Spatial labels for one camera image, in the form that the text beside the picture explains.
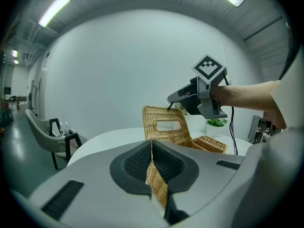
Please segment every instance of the wicker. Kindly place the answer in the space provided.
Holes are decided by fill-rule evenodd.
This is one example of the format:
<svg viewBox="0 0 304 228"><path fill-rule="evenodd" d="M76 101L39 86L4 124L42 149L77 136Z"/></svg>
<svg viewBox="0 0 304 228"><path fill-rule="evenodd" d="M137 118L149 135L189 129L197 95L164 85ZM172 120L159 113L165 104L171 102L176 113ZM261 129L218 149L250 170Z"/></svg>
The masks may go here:
<svg viewBox="0 0 304 228"><path fill-rule="evenodd" d="M144 136L148 140L163 140L197 150L225 153L227 145L214 140L208 136L201 136L191 139L188 126L184 115L179 109L170 109L164 107L144 106L142 109L142 120L144 127ZM180 129L158 130L157 122L178 121ZM147 182L152 188L158 201L165 207L167 203L168 185L160 176L157 168L152 162L147 170Z"/></svg>

